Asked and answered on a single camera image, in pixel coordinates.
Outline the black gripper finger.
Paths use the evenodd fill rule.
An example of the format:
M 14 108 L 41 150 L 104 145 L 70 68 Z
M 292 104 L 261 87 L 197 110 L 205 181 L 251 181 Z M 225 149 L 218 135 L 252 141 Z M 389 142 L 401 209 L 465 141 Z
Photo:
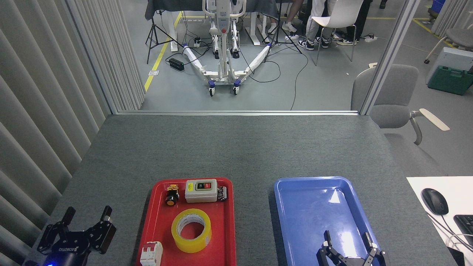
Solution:
M 327 259 L 330 259 L 335 266 L 348 265 L 345 257 L 333 248 L 329 230 L 325 230 L 324 232 L 324 242 L 321 245 L 321 248 L 318 250 L 316 257 L 319 266 L 329 266 Z
M 387 253 L 382 251 L 378 245 L 372 241 L 368 232 L 363 234 L 363 243 L 368 253 L 364 259 L 364 266 L 372 266 L 374 260 L 377 260 L 380 266 L 387 266 Z
M 51 253 L 50 250 L 58 235 L 59 239 L 67 240 L 66 234 L 69 232 L 68 226 L 70 225 L 75 213 L 75 208 L 68 207 L 61 221 L 46 226 L 37 247 L 38 252 L 43 255 Z
M 100 254 L 105 254 L 116 233 L 116 227 L 110 221 L 112 208 L 107 205 L 100 217 L 100 221 L 87 230 L 90 246 Z

